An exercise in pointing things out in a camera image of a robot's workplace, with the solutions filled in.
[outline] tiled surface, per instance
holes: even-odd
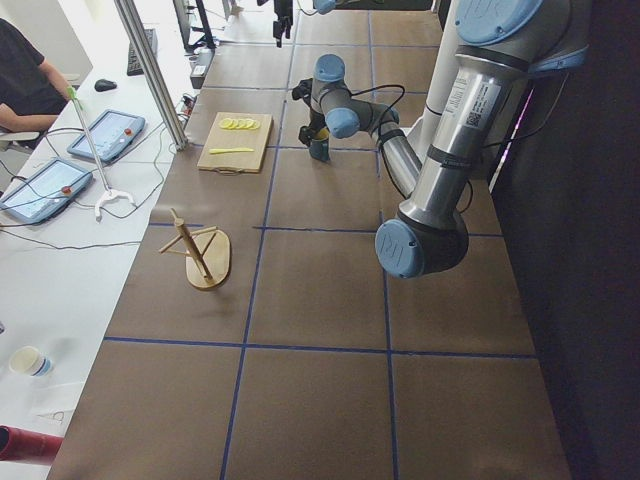
[[[195,145],[173,162],[52,478],[569,478],[486,185],[473,181],[463,262],[399,281],[374,252],[401,198],[372,142],[332,140],[325,164],[297,141],[308,111],[287,89],[328,52],[354,91],[404,84],[397,108],[411,125],[435,17],[298,14],[277,49],[258,25],[268,15],[254,13],[272,4],[241,5],[226,32],[237,43],[216,54],[187,129]],[[218,111],[273,114],[260,174],[196,169]],[[184,259],[157,253],[175,235],[169,207],[229,234],[219,288],[192,289]]]

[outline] red cylinder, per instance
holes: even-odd
[[[51,465],[62,445],[62,437],[0,426],[0,460]]]

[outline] tablet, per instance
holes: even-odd
[[[0,210],[35,225],[60,213],[93,180],[89,170],[54,158],[0,198]]]
[[[90,126],[89,131],[103,163],[113,162],[142,131],[145,119],[116,110],[105,110]],[[67,152],[93,160],[93,152],[84,134],[80,135]]]

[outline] white cup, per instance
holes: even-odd
[[[9,360],[9,368],[16,373],[41,377],[51,371],[53,364],[35,347],[22,347]]]

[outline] computer mouse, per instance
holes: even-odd
[[[96,84],[93,86],[93,88],[96,89],[96,92],[106,92],[107,90],[113,90],[117,86],[118,85],[116,84],[116,82],[112,82],[111,80],[107,80],[106,78],[101,78],[100,80],[96,81]]]

